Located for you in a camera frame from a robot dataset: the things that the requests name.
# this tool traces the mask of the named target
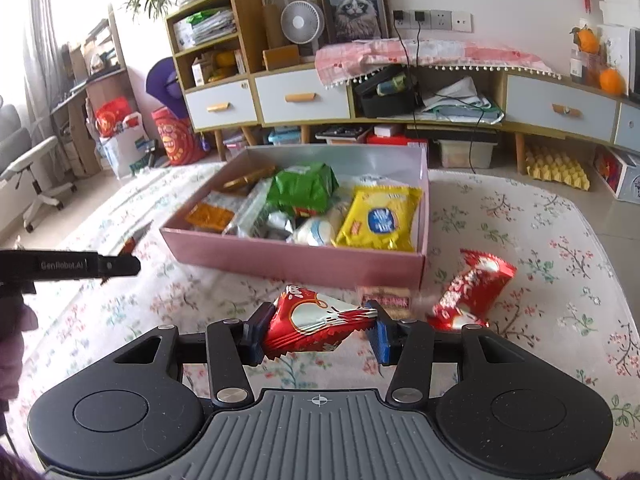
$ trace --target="purple hat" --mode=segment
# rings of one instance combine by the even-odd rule
[[[178,119],[189,117],[173,58],[165,57],[153,65],[146,75],[145,90],[169,108]]]

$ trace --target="egg carton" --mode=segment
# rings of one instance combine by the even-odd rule
[[[553,180],[584,191],[591,186],[580,163],[565,152],[546,146],[527,146],[525,160],[527,173],[536,180]]]

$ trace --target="chair base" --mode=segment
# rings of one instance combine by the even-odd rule
[[[33,231],[33,226],[31,225],[31,221],[36,217],[39,209],[43,205],[52,205],[57,209],[62,209],[63,203],[58,200],[57,197],[61,193],[64,193],[67,189],[71,191],[76,190],[76,186],[70,182],[63,184],[62,186],[53,187],[51,189],[47,189],[42,193],[36,195],[36,198],[33,200],[27,211],[24,212],[22,218],[24,219],[24,228],[28,233]]]

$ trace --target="gray chair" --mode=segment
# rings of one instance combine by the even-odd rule
[[[22,215],[23,225],[28,233],[33,231],[31,221],[41,206],[47,204],[62,209],[64,206],[56,197],[67,189],[72,192],[77,190],[75,184],[67,182],[62,186],[43,191],[31,171],[31,165],[54,150],[57,145],[58,138],[53,136],[31,147],[30,131],[22,126],[15,107],[4,105],[2,96],[0,96],[0,180],[5,180],[8,183],[15,175],[18,175],[15,186],[15,189],[18,189],[22,174],[26,171],[31,175],[31,185],[36,192],[36,198]]]

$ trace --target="human hand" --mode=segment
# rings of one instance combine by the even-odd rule
[[[22,355],[24,340],[22,332],[36,330],[38,318],[33,310],[22,303],[22,296],[10,296],[0,299],[0,308],[19,308],[18,330],[0,341],[0,400],[15,399],[18,396],[18,379],[22,373]]]

